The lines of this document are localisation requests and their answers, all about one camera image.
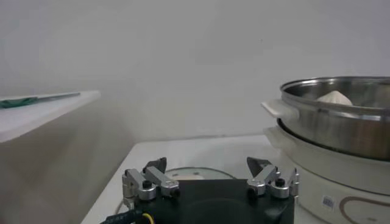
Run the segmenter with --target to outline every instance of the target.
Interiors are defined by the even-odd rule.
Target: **white table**
[[[25,97],[47,97],[61,94],[45,94],[34,96],[0,97],[0,100],[21,99]],[[0,142],[6,142],[32,131],[70,111],[84,106],[100,97],[99,91],[84,91],[80,95],[35,103],[23,107],[0,109]]]
[[[268,159],[283,168],[280,155],[281,152],[272,148],[263,135],[139,143],[115,172],[82,224],[101,223],[106,216],[112,215],[122,200],[121,175],[129,168],[141,170],[148,161],[167,157],[167,169],[184,166],[210,167],[237,178],[249,178],[250,172],[246,165],[248,156]],[[300,206],[296,206],[295,217],[295,223],[299,224],[325,223]]]

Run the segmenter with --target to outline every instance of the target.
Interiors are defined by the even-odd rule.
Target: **label sticker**
[[[321,203],[322,203],[322,206],[324,208],[333,212],[333,210],[335,208],[336,201],[333,198],[331,198],[330,196],[324,195],[324,196],[322,196]]]

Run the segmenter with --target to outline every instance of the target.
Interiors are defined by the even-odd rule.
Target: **screw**
[[[285,180],[282,178],[278,178],[277,180],[275,180],[275,186],[277,187],[284,187],[285,183]]]
[[[149,180],[144,180],[142,182],[143,189],[150,189],[151,187],[152,187],[152,182],[150,182]]]

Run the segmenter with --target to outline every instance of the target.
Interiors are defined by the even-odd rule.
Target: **green object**
[[[12,99],[12,100],[0,100],[0,108],[22,107],[34,103],[59,100],[59,99],[64,99],[64,98],[79,96],[79,95],[80,93],[70,93],[70,94],[48,96],[48,97],[26,97],[20,99]]]

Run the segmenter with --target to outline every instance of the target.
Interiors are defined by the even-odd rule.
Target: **stainless steel pot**
[[[279,125],[326,149],[390,161],[390,77],[326,77],[281,86],[282,99],[264,102]],[[353,106],[319,102],[332,91]]]

